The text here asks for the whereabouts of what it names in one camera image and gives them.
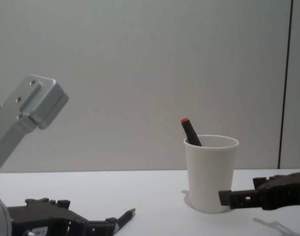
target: gray robot arm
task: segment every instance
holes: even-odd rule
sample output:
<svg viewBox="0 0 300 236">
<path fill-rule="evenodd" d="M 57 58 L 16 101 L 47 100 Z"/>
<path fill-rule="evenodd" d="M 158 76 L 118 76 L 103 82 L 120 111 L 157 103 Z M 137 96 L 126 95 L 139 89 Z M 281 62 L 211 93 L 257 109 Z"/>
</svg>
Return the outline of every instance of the gray robot arm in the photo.
<svg viewBox="0 0 300 236">
<path fill-rule="evenodd" d="M 0 106 L 0 168 L 24 136 L 48 127 L 67 101 L 55 80 L 27 76 Z"/>
</svg>

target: white paper cup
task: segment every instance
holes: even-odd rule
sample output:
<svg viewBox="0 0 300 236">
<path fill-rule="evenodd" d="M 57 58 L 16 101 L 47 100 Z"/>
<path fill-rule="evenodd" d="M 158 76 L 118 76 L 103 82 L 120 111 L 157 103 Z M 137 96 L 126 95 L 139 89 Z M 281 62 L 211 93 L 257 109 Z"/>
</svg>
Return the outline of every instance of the white paper cup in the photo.
<svg viewBox="0 0 300 236">
<path fill-rule="evenodd" d="M 202 147 L 184 139 L 192 206 L 204 213 L 221 213 L 219 190 L 230 190 L 237 147 L 236 139 L 218 135 L 199 135 Z"/>
</svg>

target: gray wall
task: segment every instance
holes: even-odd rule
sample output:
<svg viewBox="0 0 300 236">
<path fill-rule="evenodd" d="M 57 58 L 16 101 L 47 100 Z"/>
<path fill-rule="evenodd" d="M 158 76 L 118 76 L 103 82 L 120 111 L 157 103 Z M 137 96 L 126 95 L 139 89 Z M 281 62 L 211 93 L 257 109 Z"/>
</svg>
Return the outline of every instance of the gray wall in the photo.
<svg viewBox="0 0 300 236">
<path fill-rule="evenodd" d="M 300 0 L 293 4 L 281 168 L 300 168 Z"/>
<path fill-rule="evenodd" d="M 0 103 L 28 74 L 70 101 L 3 172 L 185 169 L 180 119 L 276 168 L 289 0 L 0 0 Z"/>
</svg>

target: table surface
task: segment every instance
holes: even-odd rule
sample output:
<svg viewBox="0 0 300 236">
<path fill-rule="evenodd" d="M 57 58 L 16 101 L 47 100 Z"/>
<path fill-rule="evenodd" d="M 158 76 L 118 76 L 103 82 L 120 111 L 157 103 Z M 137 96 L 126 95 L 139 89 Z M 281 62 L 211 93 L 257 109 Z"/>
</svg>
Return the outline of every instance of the table surface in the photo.
<svg viewBox="0 0 300 236">
<path fill-rule="evenodd" d="M 254 177 L 294 172 L 300 170 L 235 170 L 232 189 L 252 189 Z M 300 236 L 300 206 L 222 214 L 194 210 L 188 203 L 187 171 L 0 174 L 0 199 L 8 207 L 44 197 L 70 200 L 70 209 L 89 220 L 136 208 L 118 236 Z"/>
</svg>

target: white cylinder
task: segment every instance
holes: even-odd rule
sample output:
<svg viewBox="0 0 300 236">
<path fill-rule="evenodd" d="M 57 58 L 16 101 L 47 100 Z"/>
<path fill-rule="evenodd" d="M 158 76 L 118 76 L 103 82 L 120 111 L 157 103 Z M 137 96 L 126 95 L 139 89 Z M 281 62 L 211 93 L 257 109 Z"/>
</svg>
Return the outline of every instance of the white cylinder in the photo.
<svg viewBox="0 0 300 236">
<path fill-rule="evenodd" d="M 230 190 L 239 142 L 218 135 L 199 135 L 202 147 L 184 140 L 192 206 L 204 213 L 221 213 L 218 191 Z"/>
</svg>

